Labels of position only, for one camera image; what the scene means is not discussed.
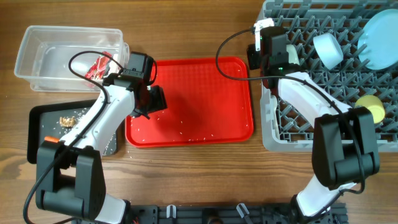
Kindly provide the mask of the green bowl with rice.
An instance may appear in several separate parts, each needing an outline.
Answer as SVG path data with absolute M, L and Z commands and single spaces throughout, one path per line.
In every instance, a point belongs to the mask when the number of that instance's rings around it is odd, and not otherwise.
M 286 51 L 289 55 L 289 59 L 288 59 L 289 63 L 300 65 L 296 48 L 293 45 L 289 44 L 289 45 L 286 45 Z

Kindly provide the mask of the red snack wrapper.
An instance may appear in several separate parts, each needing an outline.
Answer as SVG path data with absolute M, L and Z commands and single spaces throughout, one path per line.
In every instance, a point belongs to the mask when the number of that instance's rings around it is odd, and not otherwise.
M 112 55 L 109 52 L 103 52 L 104 55 L 100 55 L 95 63 L 86 72 L 85 77 L 90 80 L 102 80 L 110 70 L 110 57 Z

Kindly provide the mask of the light blue bowl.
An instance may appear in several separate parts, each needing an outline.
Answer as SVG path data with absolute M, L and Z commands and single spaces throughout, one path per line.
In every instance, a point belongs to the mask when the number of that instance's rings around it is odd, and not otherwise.
M 313 45 L 320 60 L 327 69 L 332 70 L 342 62 L 342 49 L 332 34 L 327 33 L 314 37 Z

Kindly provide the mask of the brown food scrap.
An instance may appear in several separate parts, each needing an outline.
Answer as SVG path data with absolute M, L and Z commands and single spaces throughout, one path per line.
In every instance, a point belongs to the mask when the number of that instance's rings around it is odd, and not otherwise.
M 63 128 L 73 128 L 76 125 L 77 121 L 74 116 L 72 117 L 60 117 L 59 124 Z

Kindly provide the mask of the orange carrot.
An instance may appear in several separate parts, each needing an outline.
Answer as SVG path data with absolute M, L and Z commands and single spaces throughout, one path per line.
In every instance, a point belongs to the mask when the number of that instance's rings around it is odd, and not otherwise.
M 59 142 L 59 138 L 55 138 L 52 136 L 46 136 L 46 137 L 44 137 L 44 140 L 48 141 L 48 142 L 55 142 L 55 143 Z

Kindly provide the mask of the light blue plate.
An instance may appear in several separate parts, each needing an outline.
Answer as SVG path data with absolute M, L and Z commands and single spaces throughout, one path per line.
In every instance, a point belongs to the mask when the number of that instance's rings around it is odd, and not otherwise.
M 358 40 L 358 58 L 368 60 L 370 70 L 383 70 L 397 63 L 397 9 L 386 9 L 373 16 Z

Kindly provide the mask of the yellow plastic cup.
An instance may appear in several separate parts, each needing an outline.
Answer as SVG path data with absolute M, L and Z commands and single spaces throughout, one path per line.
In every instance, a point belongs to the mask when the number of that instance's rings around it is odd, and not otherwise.
M 375 124 L 380 123 L 386 115 L 382 101 L 374 95 L 364 95 L 360 97 L 356 101 L 354 107 L 367 108 L 371 112 Z

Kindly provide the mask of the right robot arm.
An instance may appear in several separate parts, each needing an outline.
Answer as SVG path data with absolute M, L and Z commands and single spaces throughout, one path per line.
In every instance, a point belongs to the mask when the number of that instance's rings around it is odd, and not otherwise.
M 292 197 L 290 221 L 307 223 L 324 217 L 343 194 L 361 194 L 366 179 L 379 172 L 380 160 L 371 111 L 352 108 L 316 85 L 296 63 L 286 45 L 276 54 L 248 46 L 249 68 L 260 80 L 298 110 L 313 128 L 313 177 Z

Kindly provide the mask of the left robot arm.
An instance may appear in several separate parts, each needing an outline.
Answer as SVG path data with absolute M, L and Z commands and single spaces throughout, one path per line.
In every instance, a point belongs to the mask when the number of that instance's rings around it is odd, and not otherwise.
M 37 208 L 96 223 L 124 223 L 129 203 L 106 192 L 102 155 L 129 115 L 148 116 L 167 107 L 164 91 L 143 78 L 110 74 L 79 123 L 36 154 L 36 183 L 29 197 Z

